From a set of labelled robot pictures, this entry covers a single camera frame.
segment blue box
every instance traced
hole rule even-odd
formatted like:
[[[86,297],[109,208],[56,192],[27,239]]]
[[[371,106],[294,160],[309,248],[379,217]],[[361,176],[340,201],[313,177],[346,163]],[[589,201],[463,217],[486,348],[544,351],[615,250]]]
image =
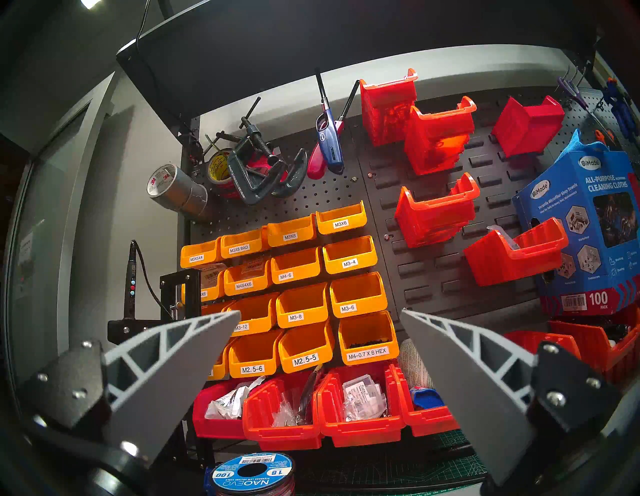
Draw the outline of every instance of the blue box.
[[[550,315],[608,315],[640,296],[637,179],[624,152],[573,151],[513,197],[522,230],[555,217],[563,265],[537,275]]]

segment blue utility lighter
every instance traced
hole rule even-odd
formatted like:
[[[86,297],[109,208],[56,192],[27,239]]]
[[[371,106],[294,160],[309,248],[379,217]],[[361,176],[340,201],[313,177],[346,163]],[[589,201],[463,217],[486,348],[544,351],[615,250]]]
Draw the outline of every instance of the blue utility lighter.
[[[316,120],[316,131],[318,135],[318,145],[324,157],[329,170],[334,174],[342,174],[344,170],[344,161],[342,160],[342,149],[340,148],[340,138],[335,129],[335,122],[331,114],[329,100],[324,92],[322,78],[320,77],[320,69],[316,69],[316,79],[318,80],[318,88],[320,88],[320,97],[322,98],[322,114]]]

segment paper sticker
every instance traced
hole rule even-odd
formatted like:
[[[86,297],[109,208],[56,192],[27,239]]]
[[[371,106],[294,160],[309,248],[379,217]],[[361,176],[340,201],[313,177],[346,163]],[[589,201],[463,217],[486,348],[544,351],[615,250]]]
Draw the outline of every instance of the paper sticker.
[[[318,356],[317,353],[311,353],[311,355],[305,355],[305,356],[301,356],[299,358],[293,358],[291,360],[291,364],[294,367],[299,367],[301,365],[307,365],[307,364],[312,364],[314,362],[319,362],[320,361],[320,357]]]
[[[376,356],[388,354],[388,346],[378,346],[377,348],[363,349],[362,351],[352,351],[351,353],[347,353],[347,362],[354,362],[355,360],[364,360],[365,358],[374,358]]]

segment wire spool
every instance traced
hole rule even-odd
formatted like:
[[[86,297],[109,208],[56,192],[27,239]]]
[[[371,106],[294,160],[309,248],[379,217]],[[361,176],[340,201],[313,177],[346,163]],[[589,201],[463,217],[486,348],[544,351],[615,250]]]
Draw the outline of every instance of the wire spool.
[[[198,222],[216,220],[207,188],[197,184],[179,167],[165,164],[156,169],[147,181],[147,194],[164,208],[181,212]]]
[[[208,482],[218,496],[293,496],[293,473],[288,456],[253,453],[219,465]]]

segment bin label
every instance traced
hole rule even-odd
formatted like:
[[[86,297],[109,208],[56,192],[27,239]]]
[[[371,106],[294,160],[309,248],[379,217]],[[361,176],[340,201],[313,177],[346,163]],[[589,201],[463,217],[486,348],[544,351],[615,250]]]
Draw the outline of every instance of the bin label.
[[[305,313],[289,314],[288,319],[289,322],[302,322],[305,319]]]
[[[242,253],[242,252],[248,252],[248,251],[249,251],[249,243],[241,244],[239,246],[233,246],[232,248],[229,248],[229,255],[232,255],[233,253]]]
[[[286,281],[287,279],[293,279],[293,271],[278,275],[278,281]]]
[[[312,364],[314,362],[319,362],[320,357],[317,353],[311,353],[311,355],[301,356],[299,358],[293,358],[291,363],[294,367],[300,367],[301,365]]]
[[[264,364],[240,367],[240,375],[246,376],[247,374],[264,374]]]
[[[357,311],[358,311],[358,305],[356,305],[355,303],[351,303],[349,305],[340,305],[341,314],[348,314],[350,312],[357,312]]]
[[[341,227],[349,227],[349,219],[337,220],[333,223],[334,229],[340,229]]]
[[[388,346],[378,346],[376,348],[363,349],[362,351],[352,351],[347,353],[347,362],[355,360],[364,360],[365,358],[377,358],[378,356],[388,355]]]
[[[343,269],[350,269],[352,267],[357,267],[357,266],[358,266],[358,259],[345,260],[342,263]]]
[[[236,291],[242,291],[243,289],[249,289],[253,287],[253,279],[248,281],[236,282]]]

